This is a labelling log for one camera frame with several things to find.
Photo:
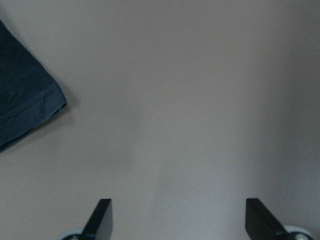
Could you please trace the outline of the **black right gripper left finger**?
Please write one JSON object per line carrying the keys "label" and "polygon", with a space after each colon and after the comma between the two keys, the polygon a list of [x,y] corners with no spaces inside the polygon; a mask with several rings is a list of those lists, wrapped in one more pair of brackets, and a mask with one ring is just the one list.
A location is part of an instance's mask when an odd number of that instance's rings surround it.
{"label": "black right gripper left finger", "polygon": [[113,233],[111,199],[100,199],[83,228],[80,240],[110,240]]}

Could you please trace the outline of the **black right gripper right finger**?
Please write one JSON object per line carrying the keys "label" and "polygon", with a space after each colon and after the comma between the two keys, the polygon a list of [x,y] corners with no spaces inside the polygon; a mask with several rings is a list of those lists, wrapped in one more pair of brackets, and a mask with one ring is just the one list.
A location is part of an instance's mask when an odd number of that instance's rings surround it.
{"label": "black right gripper right finger", "polygon": [[287,240],[289,233],[258,198],[245,202],[245,230],[251,240]]}

